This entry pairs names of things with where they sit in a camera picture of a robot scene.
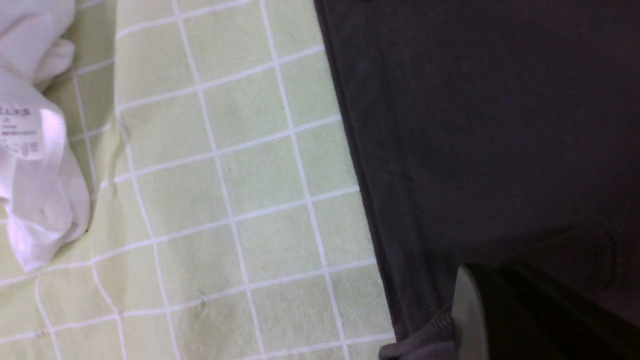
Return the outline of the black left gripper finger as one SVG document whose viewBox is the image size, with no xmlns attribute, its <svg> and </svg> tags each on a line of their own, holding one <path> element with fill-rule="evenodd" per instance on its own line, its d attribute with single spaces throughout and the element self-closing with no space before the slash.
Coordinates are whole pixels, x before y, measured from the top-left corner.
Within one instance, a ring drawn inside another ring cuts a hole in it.
<svg viewBox="0 0 640 360">
<path fill-rule="evenodd" d="M 639 328 L 527 265 L 459 267 L 460 360 L 637 360 Z"/>
</svg>

